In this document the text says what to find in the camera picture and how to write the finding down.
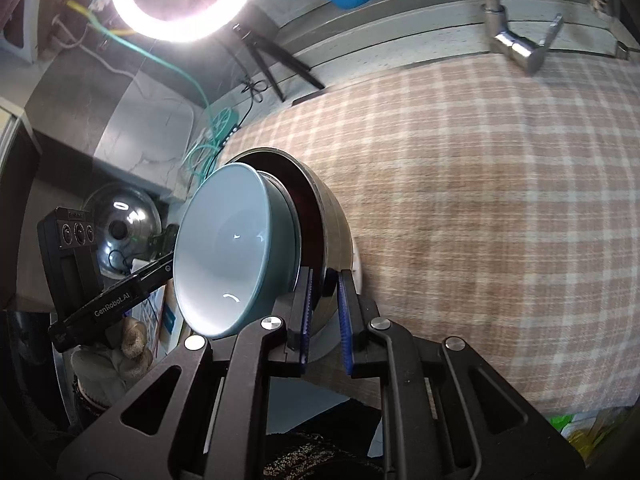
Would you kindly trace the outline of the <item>pale green ceramic bowl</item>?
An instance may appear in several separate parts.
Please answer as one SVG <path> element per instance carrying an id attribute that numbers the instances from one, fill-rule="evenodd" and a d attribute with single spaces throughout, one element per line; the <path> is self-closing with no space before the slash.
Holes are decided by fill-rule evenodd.
<path id="1" fill-rule="evenodd" d="M 174 286 L 184 320 L 222 338 L 271 313 L 292 292 L 302 241 L 291 197 L 242 162 L 216 170 L 186 207 L 174 249 Z"/>

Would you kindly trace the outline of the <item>large stainless steel bowl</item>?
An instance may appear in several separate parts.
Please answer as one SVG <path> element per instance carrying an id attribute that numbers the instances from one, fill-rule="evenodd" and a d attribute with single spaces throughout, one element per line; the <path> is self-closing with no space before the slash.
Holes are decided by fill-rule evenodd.
<path id="1" fill-rule="evenodd" d="M 322 283 L 319 287 L 314 287 L 312 283 L 314 313 L 310 323 L 309 359 L 316 362 L 330 353 L 341 340 L 337 314 L 337 273 L 350 269 L 352 265 L 352 233 L 333 192 L 310 167 L 300 163 L 308 172 L 316 192 L 324 231 Z"/>

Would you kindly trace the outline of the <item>red steel-lined bowl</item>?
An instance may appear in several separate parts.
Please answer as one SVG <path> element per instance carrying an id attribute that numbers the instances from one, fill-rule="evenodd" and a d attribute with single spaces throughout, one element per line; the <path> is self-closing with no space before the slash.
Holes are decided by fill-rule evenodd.
<path id="1" fill-rule="evenodd" d="M 300 227 L 300 265 L 314 270 L 314 287 L 322 283 L 324 231 L 316 192 L 303 165 L 276 148 L 255 148 L 236 155 L 230 162 L 242 162 L 275 177 L 292 198 Z"/>

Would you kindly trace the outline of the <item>white plate with leaf print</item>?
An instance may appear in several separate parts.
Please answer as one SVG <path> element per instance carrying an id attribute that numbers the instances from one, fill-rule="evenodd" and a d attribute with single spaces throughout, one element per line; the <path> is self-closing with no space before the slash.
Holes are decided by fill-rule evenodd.
<path id="1" fill-rule="evenodd" d="M 362 264 L 360 258 L 360 252 L 356 243 L 356 240 L 352 240 L 352 279 L 354 280 L 355 290 L 357 294 L 362 292 Z"/>

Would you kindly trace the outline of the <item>steel pot lid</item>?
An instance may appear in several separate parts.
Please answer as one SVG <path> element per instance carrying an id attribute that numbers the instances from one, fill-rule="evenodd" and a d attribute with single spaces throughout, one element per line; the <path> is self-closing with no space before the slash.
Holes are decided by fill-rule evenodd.
<path id="1" fill-rule="evenodd" d="M 155 258 L 153 240 L 162 222 L 152 198 L 129 184 L 109 183 L 86 200 L 84 209 L 93 215 L 98 265 L 110 280 L 131 272 L 134 259 Z"/>

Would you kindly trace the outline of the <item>teal round power strip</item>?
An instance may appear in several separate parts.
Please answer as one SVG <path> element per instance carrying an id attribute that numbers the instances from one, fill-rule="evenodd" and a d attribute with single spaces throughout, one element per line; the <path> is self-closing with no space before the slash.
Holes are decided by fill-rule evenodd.
<path id="1" fill-rule="evenodd" d="M 233 108 L 226 107 L 221 110 L 213 119 L 213 136 L 228 136 L 238 125 L 240 116 Z"/>

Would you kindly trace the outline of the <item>beige plaid tablecloth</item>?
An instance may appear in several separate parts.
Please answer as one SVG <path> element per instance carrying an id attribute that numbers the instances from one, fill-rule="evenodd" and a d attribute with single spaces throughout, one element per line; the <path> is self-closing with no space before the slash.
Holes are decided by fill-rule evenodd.
<path id="1" fill-rule="evenodd" d="M 639 394 L 639 67 L 555 53 L 394 70 L 243 128 L 332 190 L 380 311 L 457 335 L 539 411 Z"/>

